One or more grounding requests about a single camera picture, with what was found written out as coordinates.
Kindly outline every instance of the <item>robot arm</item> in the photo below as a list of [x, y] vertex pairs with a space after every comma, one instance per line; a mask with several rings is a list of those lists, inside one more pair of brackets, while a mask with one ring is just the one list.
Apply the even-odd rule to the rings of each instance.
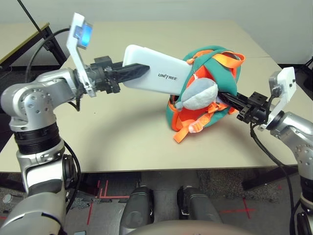
[[[300, 202], [304, 213], [299, 213], [298, 234], [313, 234], [313, 123], [291, 112], [284, 113], [282, 108], [291, 99], [295, 85], [294, 77], [288, 77], [286, 70], [275, 73], [269, 80], [271, 95], [280, 97], [280, 101], [269, 115], [268, 122], [260, 126], [281, 140], [294, 154], [300, 175], [302, 193]], [[262, 123], [266, 120], [267, 97], [254, 92], [249, 98], [237, 94], [219, 93], [220, 99], [239, 111], [237, 119], [246, 123]]]

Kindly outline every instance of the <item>black cable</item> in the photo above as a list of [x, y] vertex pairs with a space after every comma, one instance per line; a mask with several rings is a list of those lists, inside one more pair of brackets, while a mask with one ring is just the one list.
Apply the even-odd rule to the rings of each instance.
[[29, 76], [30, 76], [30, 69], [31, 69], [31, 65], [36, 57], [36, 55], [38, 54], [38, 52], [40, 51], [41, 48], [43, 48], [43, 46], [45, 45], [45, 43], [47, 41], [49, 41], [51, 38], [55, 37], [56, 35], [60, 34], [60, 33], [63, 33], [63, 32], [67, 32], [69, 31], [69, 28], [64, 28], [64, 29], [61, 29], [59, 31], [56, 31], [55, 33], [51, 34], [49, 37], [47, 37], [40, 45], [39, 47], [37, 48], [37, 50], [34, 52], [34, 54], [32, 55], [28, 65], [27, 65], [27, 68], [26, 68], [26, 72], [25, 72], [25, 83], [28, 83], [28, 82], [31, 82], [28, 80]]
[[275, 162], [276, 165], [278, 165], [278, 167], [283, 171], [287, 183], [288, 183], [288, 189], [289, 189], [289, 197], [290, 197], [290, 208], [291, 208], [291, 214], [292, 211], [294, 209], [294, 202], [293, 202], [293, 192], [292, 192], [292, 185], [291, 185], [291, 181], [290, 181], [290, 177], [287, 174], [287, 172], [284, 170], [284, 167], [287, 167], [287, 165], [283, 164], [281, 161], [279, 161], [277, 158], [274, 157], [274, 155], [271, 154], [271, 152], [268, 151], [268, 149], [266, 149], [266, 147], [261, 143], [261, 141], [259, 140], [259, 138], [257, 137], [256, 133], [254, 132], [254, 128], [256, 126], [258, 126], [259, 124], [250, 124], [250, 134], [251, 137], [253, 138], [253, 140], [256, 142], [256, 144], [262, 149], [263, 152], [265, 152], [268, 157]]
[[[43, 48], [43, 46], [45, 45], [45, 43], [47, 41], [49, 41], [51, 38], [53, 38], [54, 36], [63, 33], [63, 32], [67, 32], [69, 31], [69, 28], [64, 28], [61, 29], [59, 31], [56, 31], [55, 33], [53, 33], [52, 35], [50, 35], [49, 37], [47, 37], [37, 48], [37, 50], [34, 52], [34, 54], [32, 55], [27, 68], [26, 68], [26, 72], [25, 72], [25, 83], [31, 82], [29, 81], [29, 77], [30, 77], [30, 70], [31, 70], [31, 65], [35, 59], [35, 57], [37, 56], [38, 52], [40, 51], [41, 48]], [[76, 105], [73, 102], [68, 102], [71, 106], [73, 106], [78, 112], [80, 111], [80, 99], [76, 99]]]
[[272, 101], [274, 98], [275, 98], [275, 96], [271, 95], [270, 98], [268, 99], [268, 104], [266, 106], [266, 118], [264, 120], [264, 124], [266, 124], [268, 122], [269, 109], [270, 109], [270, 105], [272, 104]]
[[290, 216], [290, 222], [289, 222], [289, 233], [290, 235], [295, 235], [295, 225], [294, 225], [294, 215], [300, 205], [300, 199], [297, 202], [297, 204], [295, 204], [294, 208], [291, 211], [291, 216]]
[[64, 146], [68, 149], [69, 153], [72, 155], [73, 159], [74, 159], [74, 162], [76, 164], [76, 168], [77, 168], [77, 183], [76, 183], [76, 186], [75, 186], [75, 189], [74, 189], [74, 192], [73, 192], [73, 195], [70, 199], [70, 201], [68, 202], [68, 205], [67, 205], [67, 213], [70, 209], [70, 207], [72, 206], [74, 200], [75, 200], [75, 197], [77, 195], [77, 192], [78, 192], [78, 189], [79, 189], [79, 186], [80, 186], [80, 182], [81, 182], [81, 170], [80, 170], [80, 165], [79, 165], [79, 162], [78, 162], [78, 159], [74, 153], [74, 151], [71, 149], [71, 147], [68, 145], [68, 143], [66, 143], [64, 141]]

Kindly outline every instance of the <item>gray carpet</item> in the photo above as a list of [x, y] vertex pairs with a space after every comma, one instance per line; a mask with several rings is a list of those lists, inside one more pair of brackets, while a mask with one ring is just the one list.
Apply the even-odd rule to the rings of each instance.
[[[266, 172], [272, 169], [262, 168], [261, 171]], [[278, 183], [244, 191], [241, 182], [256, 177], [252, 168], [198, 170], [198, 177], [200, 189], [210, 198], [246, 198], [277, 203], [281, 196]]]

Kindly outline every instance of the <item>gray plush toy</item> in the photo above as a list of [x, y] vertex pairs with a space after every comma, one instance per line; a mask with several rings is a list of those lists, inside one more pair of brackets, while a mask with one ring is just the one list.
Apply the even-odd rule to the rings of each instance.
[[175, 108], [183, 107], [189, 110], [197, 110], [207, 107], [216, 100], [218, 94], [217, 84], [209, 78], [197, 78], [181, 95], [181, 101], [175, 104]]

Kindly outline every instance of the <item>blue light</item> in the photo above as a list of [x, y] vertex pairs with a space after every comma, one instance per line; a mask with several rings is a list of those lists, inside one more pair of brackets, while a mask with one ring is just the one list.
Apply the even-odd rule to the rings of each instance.
[[81, 45], [87, 47], [91, 39], [92, 27], [88, 24], [83, 25], [83, 33], [81, 36]]

